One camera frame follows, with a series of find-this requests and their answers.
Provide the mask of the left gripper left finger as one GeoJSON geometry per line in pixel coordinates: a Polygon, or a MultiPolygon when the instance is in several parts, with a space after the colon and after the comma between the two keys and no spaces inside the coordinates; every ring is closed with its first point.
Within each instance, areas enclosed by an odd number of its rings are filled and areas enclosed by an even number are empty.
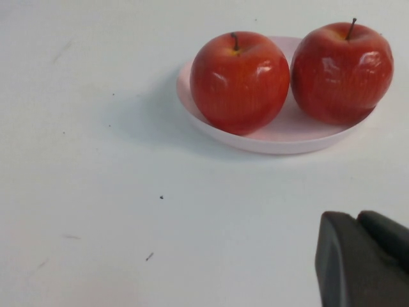
{"type": "Polygon", "coordinates": [[[323,306],[408,306],[408,273],[343,212],[321,215],[315,269],[323,306]]]}

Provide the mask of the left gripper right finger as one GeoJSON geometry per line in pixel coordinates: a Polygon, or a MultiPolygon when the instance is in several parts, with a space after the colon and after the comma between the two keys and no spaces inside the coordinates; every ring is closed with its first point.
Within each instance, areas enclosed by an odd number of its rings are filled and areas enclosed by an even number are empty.
{"type": "Polygon", "coordinates": [[[357,221],[400,269],[408,273],[408,228],[371,210],[360,212],[357,221]]]}

